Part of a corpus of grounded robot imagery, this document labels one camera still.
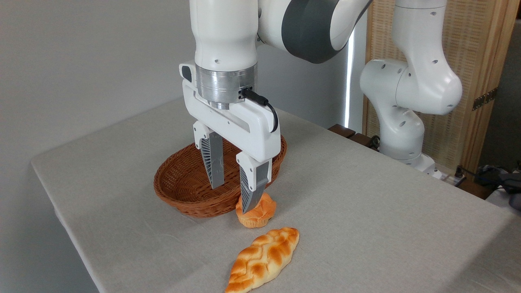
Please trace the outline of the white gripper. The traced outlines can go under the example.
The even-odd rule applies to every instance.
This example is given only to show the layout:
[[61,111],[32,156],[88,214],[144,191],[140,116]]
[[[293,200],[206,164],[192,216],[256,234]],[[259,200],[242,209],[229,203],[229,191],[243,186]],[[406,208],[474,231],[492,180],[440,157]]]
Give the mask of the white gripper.
[[249,99],[232,103],[228,109],[212,107],[198,93],[194,61],[179,65],[183,77],[184,102],[193,124],[194,143],[201,152],[213,189],[224,184],[223,138],[238,147],[242,213],[257,206],[271,182],[272,160],[281,149],[280,130],[272,132],[272,111]]

